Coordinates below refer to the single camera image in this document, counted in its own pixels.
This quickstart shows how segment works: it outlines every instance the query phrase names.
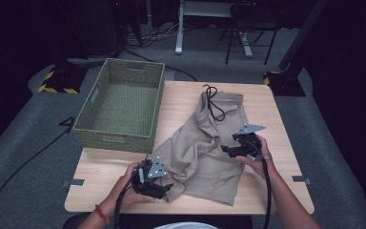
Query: bracelet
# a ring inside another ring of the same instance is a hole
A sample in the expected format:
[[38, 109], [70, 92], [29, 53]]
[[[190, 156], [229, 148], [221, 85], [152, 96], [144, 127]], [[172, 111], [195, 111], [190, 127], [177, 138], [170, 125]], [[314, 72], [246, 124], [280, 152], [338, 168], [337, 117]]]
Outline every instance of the bracelet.
[[102, 213], [102, 210], [99, 208], [99, 205], [96, 204], [95, 206], [96, 206], [95, 210], [97, 214], [99, 214], [100, 218], [104, 219], [106, 221], [106, 224], [110, 224], [111, 222], [110, 219]]

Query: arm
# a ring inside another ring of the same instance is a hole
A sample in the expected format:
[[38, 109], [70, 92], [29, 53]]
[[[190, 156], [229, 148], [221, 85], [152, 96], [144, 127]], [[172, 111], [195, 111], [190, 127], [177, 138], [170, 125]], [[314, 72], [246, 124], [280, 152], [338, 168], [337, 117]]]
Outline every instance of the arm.
[[[115, 203], [123, 190], [124, 186], [127, 184], [129, 178], [132, 176], [133, 170], [138, 166], [138, 162], [129, 165], [126, 174], [121, 176], [120, 179], [112, 187], [109, 195], [99, 204], [99, 208], [103, 215], [107, 216], [109, 219], [114, 214]], [[155, 202], [154, 198], [142, 196], [137, 194], [132, 188], [129, 188], [126, 195], [121, 203], [121, 209], [127, 209], [135, 203], [138, 202]], [[91, 214], [79, 225], [78, 229], [83, 228], [105, 228], [106, 221], [100, 218], [98, 212], [92, 211]]]
[[[258, 138], [262, 145], [262, 154], [267, 160], [270, 182], [272, 184], [272, 194], [282, 227], [292, 229], [320, 228], [278, 173], [268, 149], [266, 139], [261, 136], [258, 136]], [[243, 164], [251, 166], [255, 172], [265, 178], [260, 161], [253, 161], [245, 156], [237, 156], [236, 159]]]

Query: green basket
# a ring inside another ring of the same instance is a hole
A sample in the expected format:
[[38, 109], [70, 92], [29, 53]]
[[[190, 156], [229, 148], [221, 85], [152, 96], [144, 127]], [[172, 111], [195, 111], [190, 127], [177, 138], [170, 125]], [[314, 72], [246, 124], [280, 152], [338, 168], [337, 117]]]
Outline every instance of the green basket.
[[82, 146], [150, 154], [164, 69], [161, 63], [107, 59], [73, 127]]

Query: gray fabric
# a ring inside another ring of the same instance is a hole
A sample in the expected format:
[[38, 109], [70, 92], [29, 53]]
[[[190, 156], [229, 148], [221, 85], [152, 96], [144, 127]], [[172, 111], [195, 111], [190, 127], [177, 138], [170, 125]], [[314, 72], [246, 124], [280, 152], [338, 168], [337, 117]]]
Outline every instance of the gray fabric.
[[[238, 146], [232, 138], [235, 130], [248, 122], [242, 94], [217, 93], [211, 101], [225, 113], [214, 120], [208, 97], [202, 93], [193, 115], [168, 138], [152, 156], [160, 156], [169, 171], [163, 184], [173, 183], [168, 192], [172, 201], [180, 194], [234, 204], [243, 165], [222, 152], [220, 145]], [[212, 105], [213, 115], [223, 114]]]

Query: table top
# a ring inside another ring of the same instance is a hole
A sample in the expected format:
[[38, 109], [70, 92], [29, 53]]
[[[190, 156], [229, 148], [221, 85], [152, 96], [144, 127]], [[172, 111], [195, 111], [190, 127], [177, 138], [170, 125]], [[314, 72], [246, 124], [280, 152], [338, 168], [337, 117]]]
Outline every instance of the table top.
[[[301, 176], [293, 148], [275, 105], [273, 94], [265, 85], [227, 84], [207, 82], [166, 81], [156, 129], [154, 149], [185, 124], [193, 114], [203, 85], [216, 87], [219, 92], [244, 95], [243, 106], [250, 124], [265, 125], [257, 132], [267, 139], [274, 157], [274, 165], [295, 196], [311, 214], [314, 211], [305, 182], [294, 182]], [[110, 192], [118, 178], [124, 175], [129, 164], [141, 161], [144, 154], [84, 148], [73, 178], [85, 179], [83, 186], [72, 186], [65, 208], [70, 212], [89, 212]], [[135, 204], [124, 213], [139, 214], [266, 214], [267, 188], [264, 179], [252, 168], [245, 166], [234, 206], [224, 205], [203, 198], [181, 195], [172, 202], [157, 199], [156, 203]]]

